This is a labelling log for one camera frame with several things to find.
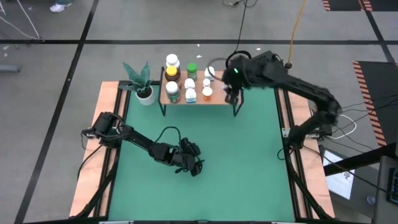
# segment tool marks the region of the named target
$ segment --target wooden shelf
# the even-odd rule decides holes
[[[169,98],[167,97],[166,92],[166,84],[167,80],[165,78],[165,72],[162,70],[162,76],[160,78],[160,104],[162,105],[229,105],[225,102],[226,93],[223,90],[223,82],[214,80],[211,82],[210,88],[213,90],[213,94],[211,95],[210,101],[205,101],[203,99],[203,79],[205,79],[205,72],[198,71],[198,79],[195,82],[195,91],[197,93],[197,102],[196,103],[187,103],[185,100],[185,87],[184,83],[187,79],[188,73],[187,71],[181,71],[180,82],[182,84],[181,87],[181,100],[178,103],[171,103]],[[223,76],[222,71],[216,71],[215,76],[221,78]],[[241,97],[239,96],[238,104],[241,103]]]

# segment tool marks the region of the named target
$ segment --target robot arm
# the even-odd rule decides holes
[[[93,127],[81,133],[88,138],[100,138],[99,144],[106,147],[116,147],[122,140],[129,141],[147,151],[156,162],[179,167],[176,173],[190,171],[194,177],[201,172],[203,161],[198,157],[200,149],[195,143],[187,138],[181,139],[178,146],[154,142],[124,124],[120,116],[110,112],[102,112]]]
[[[300,126],[291,127],[289,145],[294,149],[302,148],[305,136],[314,129],[326,124],[335,124],[341,112],[341,106],[326,89],[305,82],[287,74],[277,55],[271,51],[246,58],[239,56],[230,61],[221,79],[228,87],[226,102],[235,105],[239,91],[250,88],[281,88],[312,100],[318,111]]]

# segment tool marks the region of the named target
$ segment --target yellow cap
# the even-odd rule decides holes
[[[167,67],[166,73],[167,73],[167,75],[170,75],[170,76],[176,75],[176,74],[177,74],[177,68],[176,68],[176,66],[169,66],[169,67]]]

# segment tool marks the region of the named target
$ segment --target green mat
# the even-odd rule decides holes
[[[201,149],[202,173],[175,174],[123,142],[109,220],[294,220],[273,90],[245,91],[237,117],[230,106],[142,106],[131,96],[127,124],[155,140],[166,126]],[[167,130],[160,142],[178,144]]]

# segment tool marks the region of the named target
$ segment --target bottle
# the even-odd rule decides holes
[[[210,87],[205,87],[202,91],[203,93],[203,99],[205,101],[210,101],[211,100],[211,94],[213,93],[213,90]]]
[[[187,78],[184,83],[185,89],[193,88],[195,89],[195,82],[191,78]]]
[[[187,65],[187,73],[188,73],[188,78],[191,78],[193,79],[193,81],[196,81],[198,79],[197,65],[195,63],[189,63]]]
[[[176,82],[168,82],[166,84],[167,97],[171,103],[178,103],[181,100],[180,89]]]
[[[213,75],[216,75],[214,68],[212,66],[209,66],[205,69],[205,78],[208,78],[210,81],[214,81],[214,77],[210,75],[210,72]]]
[[[185,100],[187,103],[196,103],[197,102],[197,93],[193,88],[187,89],[185,92]]]
[[[181,85],[182,85],[181,81],[180,81],[181,74],[177,72],[176,66],[167,67],[166,72],[165,72],[165,77],[166,77],[167,81],[176,82],[178,87],[181,88]]]
[[[178,57],[175,54],[169,54],[166,57],[166,67],[169,66],[176,66],[178,73],[181,73],[180,61],[178,60]]]
[[[208,78],[205,78],[205,79],[203,80],[203,87],[204,87],[204,88],[210,87],[210,80],[209,80]]]

